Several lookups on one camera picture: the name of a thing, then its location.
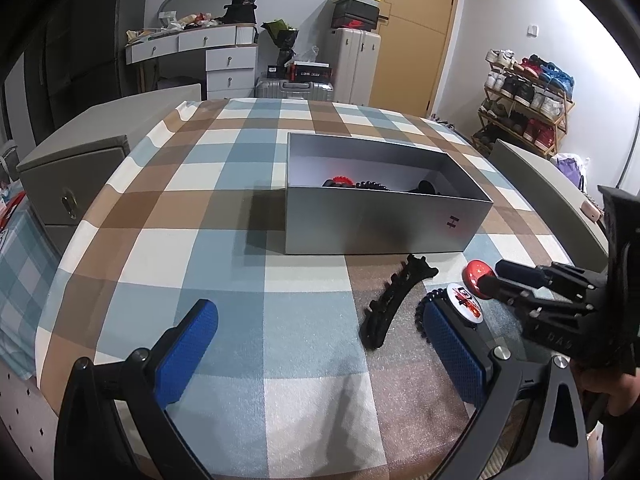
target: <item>wooden door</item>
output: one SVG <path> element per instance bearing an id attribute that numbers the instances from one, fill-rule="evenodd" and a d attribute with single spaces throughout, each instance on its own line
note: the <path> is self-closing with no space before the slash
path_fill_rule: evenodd
<path id="1" fill-rule="evenodd" d="M 382 0 L 382 37 L 369 105 L 424 116 L 449 41 L 455 0 Z"/>

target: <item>open cardboard box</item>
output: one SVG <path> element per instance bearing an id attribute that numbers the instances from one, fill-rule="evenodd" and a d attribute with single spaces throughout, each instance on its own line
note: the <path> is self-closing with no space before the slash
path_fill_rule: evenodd
<path id="1" fill-rule="evenodd" d="M 389 191 L 322 187 L 334 176 Z M 440 195 L 408 193 L 428 180 Z M 493 202 L 447 153 L 404 144 L 289 133 L 287 254 L 463 251 Z"/>

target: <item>suitcase handle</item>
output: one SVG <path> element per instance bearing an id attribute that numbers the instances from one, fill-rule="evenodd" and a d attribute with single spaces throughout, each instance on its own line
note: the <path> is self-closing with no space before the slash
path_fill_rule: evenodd
<path id="1" fill-rule="evenodd" d="M 281 81 L 280 88 L 297 88 L 301 90 L 309 90 L 311 83 L 291 83 L 289 81 Z"/>

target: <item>drawer handle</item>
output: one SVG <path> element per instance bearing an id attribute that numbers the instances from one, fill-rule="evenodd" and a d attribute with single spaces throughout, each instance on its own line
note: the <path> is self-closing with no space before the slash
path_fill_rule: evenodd
<path id="1" fill-rule="evenodd" d="M 65 207 L 66 213 L 71 217 L 71 219 L 75 220 L 77 217 L 76 208 L 78 208 L 78 204 L 76 203 L 74 194 L 70 189 L 64 189 L 63 192 L 64 195 L 60 198 L 62 205 Z"/>

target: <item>white suitcase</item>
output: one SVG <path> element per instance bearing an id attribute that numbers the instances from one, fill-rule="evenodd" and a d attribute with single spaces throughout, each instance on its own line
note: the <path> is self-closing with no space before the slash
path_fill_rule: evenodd
<path id="1" fill-rule="evenodd" d="M 334 70 L 334 102 L 369 106 L 373 77 L 378 63 L 380 36 L 353 28 L 329 31 L 322 62 Z"/>

